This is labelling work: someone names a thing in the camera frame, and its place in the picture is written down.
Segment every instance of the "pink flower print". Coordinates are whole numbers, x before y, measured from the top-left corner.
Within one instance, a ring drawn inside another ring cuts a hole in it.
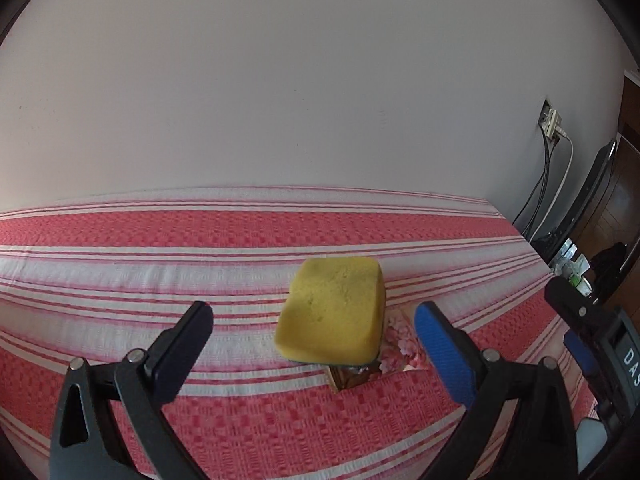
[[[387,322],[390,327],[399,331],[406,325],[406,319],[401,310],[391,310],[387,314]]]
[[[398,330],[396,330],[391,326],[386,327],[386,330],[385,330],[386,341],[388,341],[391,344],[396,344],[399,339],[400,339],[400,336],[398,334]]]
[[[422,345],[419,346],[419,350],[412,356],[408,363],[416,370],[426,370],[429,364],[429,359]]]
[[[401,370],[404,366],[405,359],[398,351],[398,348],[385,347],[380,352],[380,373],[389,374]]]
[[[398,341],[398,348],[402,355],[413,357],[420,351],[420,343],[413,338],[401,339]]]
[[[398,334],[400,335],[400,339],[411,339],[414,336],[414,331],[412,330],[411,325],[409,325],[408,319],[404,319],[404,323],[398,330]]]

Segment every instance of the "white plastic part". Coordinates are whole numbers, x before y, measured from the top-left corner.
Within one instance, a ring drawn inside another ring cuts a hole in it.
[[[569,136],[566,133],[565,133],[565,137],[564,138],[566,140],[568,140],[569,144],[571,145],[571,156],[569,157],[569,163],[566,165],[566,171],[564,172],[564,176],[562,177],[562,180],[560,181],[560,186],[558,187],[558,191],[556,191],[556,195],[554,196],[554,199],[551,201],[551,204],[549,204],[549,207],[546,210],[545,215],[542,217],[542,221],[540,222],[540,224],[538,225],[536,230],[533,231],[533,234],[529,237],[529,242],[533,240],[533,237],[537,234],[537,232],[542,227],[542,224],[545,222],[546,217],[549,216],[549,213],[551,212],[551,208],[556,203],[556,200],[558,199],[558,195],[560,195],[560,192],[562,191],[562,186],[564,186],[564,181],[566,180],[566,176],[569,174],[569,168],[571,168],[571,162],[572,162],[572,160],[574,160],[574,144],[571,142],[571,139],[569,138]]]
[[[555,108],[550,108],[546,121],[541,124],[545,137],[549,140],[553,139],[556,128],[560,125],[560,114]]]
[[[584,418],[575,430],[575,445],[578,449],[578,473],[594,459],[607,443],[607,430],[599,420]]]
[[[556,133],[562,135],[565,139],[567,138],[566,131],[562,129],[559,123],[556,124]]]

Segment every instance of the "black cable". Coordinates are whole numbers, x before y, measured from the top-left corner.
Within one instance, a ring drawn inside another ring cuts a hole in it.
[[[554,156],[554,150],[556,148],[556,146],[558,145],[558,142],[556,140],[554,140],[554,145],[551,147],[551,153],[549,153],[549,163],[551,162],[551,157]],[[542,174],[540,175],[540,178],[538,179],[538,181],[536,182],[536,185],[533,187],[533,189],[531,190],[531,193],[529,194],[529,198],[527,198],[527,201],[524,203],[524,206],[522,206],[522,209],[520,210],[520,212],[516,215],[516,218],[513,219],[512,224],[515,224],[518,221],[518,218],[520,218],[520,215],[524,212],[524,210],[527,208],[527,205],[529,205],[529,202],[531,202],[531,197],[533,196],[533,194],[536,192],[536,189],[538,188],[538,186],[540,185],[540,182],[542,182],[542,178],[545,176],[545,170],[542,170]]]
[[[542,187],[540,188],[540,195],[538,196],[538,204],[536,205],[536,209],[533,212],[533,216],[531,217],[531,220],[529,220],[529,223],[527,224],[527,226],[524,228],[524,231],[522,232],[522,236],[524,236],[525,238],[529,236],[529,232],[536,221],[536,216],[538,216],[538,211],[540,211],[540,207],[542,206],[542,200],[546,193],[546,184],[549,181],[549,167],[550,167],[549,166],[549,162],[550,162],[549,145],[546,142],[545,131],[542,129],[542,126],[540,125],[538,126],[540,127],[540,132],[542,133],[542,141],[545,143],[545,174],[542,179]]]

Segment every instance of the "metal screw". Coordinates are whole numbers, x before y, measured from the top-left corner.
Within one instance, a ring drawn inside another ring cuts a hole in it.
[[[81,357],[76,357],[74,359],[71,359],[69,368],[71,368],[73,371],[76,371],[82,368],[82,365],[84,365],[84,359],[82,359]]]
[[[486,350],[482,350],[482,357],[485,361],[495,363],[496,361],[500,360],[500,352],[494,350],[493,348],[487,348]]]
[[[547,370],[555,370],[558,368],[558,361],[553,359],[552,357],[545,357],[542,359],[542,364],[545,365]]]
[[[141,348],[134,348],[127,354],[127,361],[130,363],[139,363],[145,357],[145,351]]]

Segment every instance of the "white wall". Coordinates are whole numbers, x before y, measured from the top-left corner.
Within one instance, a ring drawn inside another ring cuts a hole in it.
[[[595,0],[33,0],[0,52],[0,209],[334,184],[511,218],[546,96],[577,145],[566,208],[615,133],[621,42]]]

